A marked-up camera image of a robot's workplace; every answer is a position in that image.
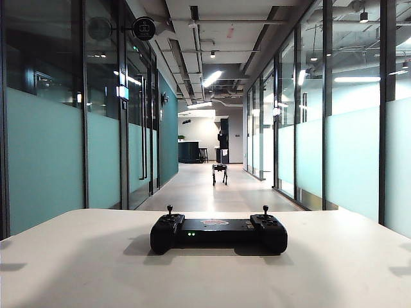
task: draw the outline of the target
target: bar stool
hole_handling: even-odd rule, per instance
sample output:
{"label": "bar stool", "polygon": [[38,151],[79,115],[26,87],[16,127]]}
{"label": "bar stool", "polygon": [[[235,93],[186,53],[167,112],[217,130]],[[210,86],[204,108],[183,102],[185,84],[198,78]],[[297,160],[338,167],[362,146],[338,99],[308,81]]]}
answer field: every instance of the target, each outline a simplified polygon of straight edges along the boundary
{"label": "bar stool", "polygon": [[200,151],[200,161],[201,162],[208,162],[208,151],[207,148],[198,148]]}

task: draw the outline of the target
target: concrete floor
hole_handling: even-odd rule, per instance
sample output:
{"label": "concrete floor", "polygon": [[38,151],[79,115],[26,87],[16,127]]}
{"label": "concrete floor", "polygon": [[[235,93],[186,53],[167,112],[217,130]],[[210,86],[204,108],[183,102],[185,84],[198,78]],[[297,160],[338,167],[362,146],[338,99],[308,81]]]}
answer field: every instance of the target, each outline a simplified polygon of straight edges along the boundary
{"label": "concrete floor", "polygon": [[165,210],[168,204],[175,212],[258,212],[263,205],[272,211],[295,211],[300,207],[260,182],[242,169],[230,164],[228,185],[222,183],[223,173],[216,173],[213,186],[212,162],[180,164],[179,173],[162,189],[141,204],[138,210]]}

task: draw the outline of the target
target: glass door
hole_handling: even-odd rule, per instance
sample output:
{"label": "glass door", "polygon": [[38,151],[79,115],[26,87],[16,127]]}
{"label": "glass door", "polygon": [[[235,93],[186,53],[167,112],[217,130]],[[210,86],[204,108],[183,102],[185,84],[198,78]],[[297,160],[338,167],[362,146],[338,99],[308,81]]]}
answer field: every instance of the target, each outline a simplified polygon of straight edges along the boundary
{"label": "glass door", "polygon": [[128,100],[128,208],[136,209],[151,193],[151,70],[142,46],[126,38]]}

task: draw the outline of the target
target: joystick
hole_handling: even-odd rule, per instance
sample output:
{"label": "joystick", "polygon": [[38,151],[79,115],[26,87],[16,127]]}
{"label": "joystick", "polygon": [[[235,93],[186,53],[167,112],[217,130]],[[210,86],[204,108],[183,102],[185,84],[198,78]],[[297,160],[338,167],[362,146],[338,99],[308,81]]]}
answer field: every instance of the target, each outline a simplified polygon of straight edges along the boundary
{"label": "joystick", "polygon": [[171,211],[173,210],[173,206],[171,204],[167,205],[168,216],[171,217]]}
{"label": "joystick", "polygon": [[263,210],[264,210],[264,217],[267,218],[267,217],[268,217],[268,216],[267,216],[268,205],[264,205],[264,206],[263,206]]}

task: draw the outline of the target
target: round wall sign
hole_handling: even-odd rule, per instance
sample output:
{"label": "round wall sign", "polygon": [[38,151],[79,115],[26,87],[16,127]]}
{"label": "round wall sign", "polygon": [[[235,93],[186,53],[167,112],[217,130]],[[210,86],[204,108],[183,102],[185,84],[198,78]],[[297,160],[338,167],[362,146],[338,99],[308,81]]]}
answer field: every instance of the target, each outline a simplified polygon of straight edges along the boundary
{"label": "round wall sign", "polygon": [[144,16],[133,22],[133,34],[140,40],[150,40],[155,34],[153,19]]}

